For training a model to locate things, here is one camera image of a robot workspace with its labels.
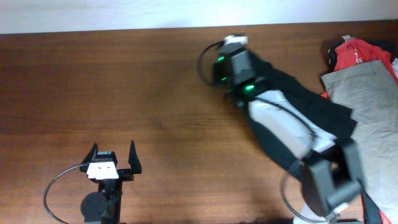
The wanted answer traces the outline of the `black shorts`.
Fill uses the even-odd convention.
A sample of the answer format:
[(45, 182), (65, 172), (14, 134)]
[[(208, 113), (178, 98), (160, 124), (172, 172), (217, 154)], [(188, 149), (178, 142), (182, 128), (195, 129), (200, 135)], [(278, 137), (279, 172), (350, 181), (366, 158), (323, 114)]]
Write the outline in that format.
[[(352, 109), (331, 102), (330, 100), (306, 89), (293, 76), (274, 68), (269, 62), (263, 61), (252, 51), (249, 58), (254, 67), (256, 75), (265, 77), (271, 86), (280, 90), (287, 101), (298, 109), (306, 118), (318, 127), (335, 135), (339, 140), (351, 137), (357, 122), (351, 118)], [(278, 166), (296, 179), (301, 179), (301, 170), (291, 170), (290, 166), (296, 162), (296, 157), (282, 144), (269, 130), (255, 122), (248, 110), (243, 110), (243, 115), (259, 141), (261, 149)]]

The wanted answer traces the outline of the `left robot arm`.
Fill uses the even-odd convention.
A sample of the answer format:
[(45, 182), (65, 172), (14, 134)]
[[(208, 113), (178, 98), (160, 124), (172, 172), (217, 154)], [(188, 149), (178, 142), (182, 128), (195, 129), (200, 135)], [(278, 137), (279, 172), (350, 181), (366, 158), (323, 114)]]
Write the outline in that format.
[(118, 224), (121, 216), (123, 183), (134, 180), (142, 173), (135, 143), (129, 148), (127, 169), (118, 169), (118, 160), (113, 151), (100, 152), (94, 143), (81, 162), (80, 171), (98, 185), (98, 189), (88, 194), (81, 202), (80, 210), (85, 223)]

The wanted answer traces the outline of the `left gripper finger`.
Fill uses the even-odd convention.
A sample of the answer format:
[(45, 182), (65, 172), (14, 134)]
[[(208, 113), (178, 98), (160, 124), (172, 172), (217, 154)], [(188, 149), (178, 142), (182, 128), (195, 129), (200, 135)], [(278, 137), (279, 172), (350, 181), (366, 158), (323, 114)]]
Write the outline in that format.
[(131, 141), (131, 144), (130, 144), (128, 163), (131, 166), (132, 170), (140, 170), (141, 169), (141, 163), (137, 156), (136, 147), (135, 147), (135, 143), (133, 140)]
[(82, 160), (82, 164), (89, 164), (93, 162), (96, 158), (96, 155), (98, 154), (98, 145), (95, 142), (90, 149), (89, 153), (85, 156), (85, 158)]

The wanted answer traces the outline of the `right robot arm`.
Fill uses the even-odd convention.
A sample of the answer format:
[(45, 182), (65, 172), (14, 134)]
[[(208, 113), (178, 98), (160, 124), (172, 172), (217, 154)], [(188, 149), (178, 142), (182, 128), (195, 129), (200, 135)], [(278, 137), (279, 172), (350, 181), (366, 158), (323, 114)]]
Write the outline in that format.
[(213, 81), (225, 86), (266, 154), (301, 184), (307, 223), (335, 223), (365, 187), (352, 110), (303, 87), (243, 44), (219, 43)]

